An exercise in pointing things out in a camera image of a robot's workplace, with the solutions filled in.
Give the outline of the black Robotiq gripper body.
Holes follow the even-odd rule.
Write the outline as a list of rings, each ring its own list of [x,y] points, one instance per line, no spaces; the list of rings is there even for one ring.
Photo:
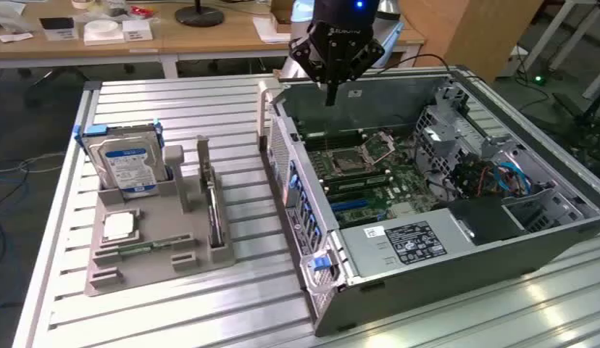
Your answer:
[[[322,58],[327,65],[330,82],[330,48],[349,41],[366,43],[374,39],[373,23],[378,9],[377,1],[315,1],[313,4],[311,21],[326,24],[326,47]]]

